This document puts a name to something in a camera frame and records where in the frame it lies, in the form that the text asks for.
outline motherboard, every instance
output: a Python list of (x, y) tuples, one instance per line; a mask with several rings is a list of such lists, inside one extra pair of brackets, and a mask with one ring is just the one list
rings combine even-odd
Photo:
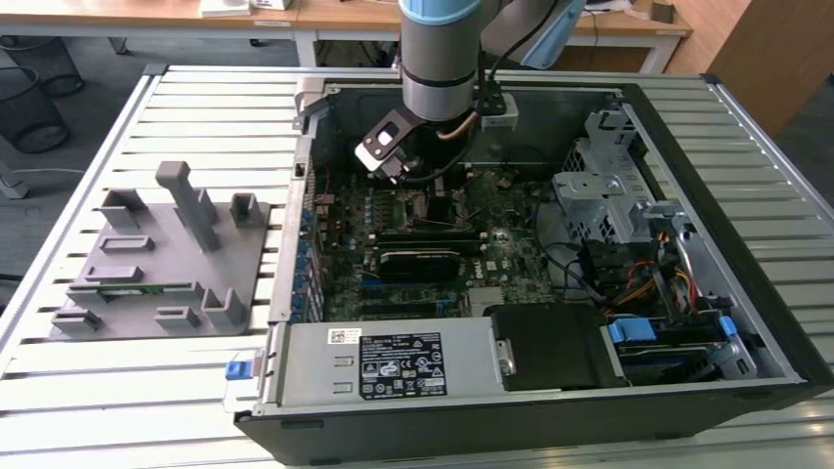
[(531, 230), (541, 183), (509, 168), (462, 177), (453, 191), (352, 177), (318, 198), (325, 320), (481, 316), (496, 304), (553, 300)]

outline computer chassis side panel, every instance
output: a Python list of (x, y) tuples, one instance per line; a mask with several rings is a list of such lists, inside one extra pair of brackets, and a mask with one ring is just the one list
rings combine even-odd
[[(503, 85), (552, 86), (533, 82)], [(677, 196), (688, 201), (803, 382), (688, 392), (635, 390), (632, 395), (620, 397), (584, 396), (430, 409), (325, 413), (326, 406), (320, 406), (293, 416), (238, 413), (236, 426), (281, 463), (322, 465), (681, 438), (752, 411), (783, 408), (834, 387), (831, 371), (641, 89), (632, 84), (559, 83), (559, 87), (571, 86), (620, 90), (621, 101), (633, 110), (643, 127), (643, 137), (655, 146), (676, 182)]]
[[(819, 392), (809, 386), (805, 389)], [(795, 386), (761, 387), (755, 391), (321, 413), (302, 418), (237, 414), (234, 425), (282, 464), (324, 465), (684, 438), (744, 413), (780, 406), (797, 391)]]

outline power supply label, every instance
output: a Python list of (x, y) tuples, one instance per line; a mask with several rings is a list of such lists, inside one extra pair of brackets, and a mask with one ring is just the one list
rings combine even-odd
[(365, 401), (445, 396), (440, 333), (360, 337), (360, 384)]

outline robotic arm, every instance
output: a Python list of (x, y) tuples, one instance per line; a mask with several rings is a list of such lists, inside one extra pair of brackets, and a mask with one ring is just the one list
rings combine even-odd
[[(516, 0), (501, 9), (505, 3), (400, 0), (402, 105), (376, 124), (354, 151), (366, 170), (394, 185), (430, 182), (460, 161), (480, 116), (504, 110), (488, 104), (500, 96), (493, 80), (500, 62), (511, 59), (548, 68), (584, 8), (584, 0)], [(480, 50), (500, 57), (488, 76)], [(418, 171), (426, 175), (413, 176)]]

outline blue latch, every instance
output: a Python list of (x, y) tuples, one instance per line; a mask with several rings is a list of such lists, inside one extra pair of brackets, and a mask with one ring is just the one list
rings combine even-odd
[(250, 379), (250, 368), (250, 360), (225, 363), (225, 380), (240, 381), (242, 379)]
[(735, 327), (732, 318), (729, 318), (728, 316), (721, 316), (717, 320), (717, 323), (720, 324), (720, 328), (724, 329), (724, 334), (727, 334), (727, 337), (732, 337), (739, 333), (739, 329)]
[(436, 315), (442, 315), (445, 313), (445, 308), (452, 304), (452, 300), (437, 300), (433, 303), (433, 309)]
[(645, 318), (625, 318), (615, 320), (608, 324), (608, 333), (611, 341), (615, 344), (620, 342), (652, 342), (656, 340), (653, 327)]

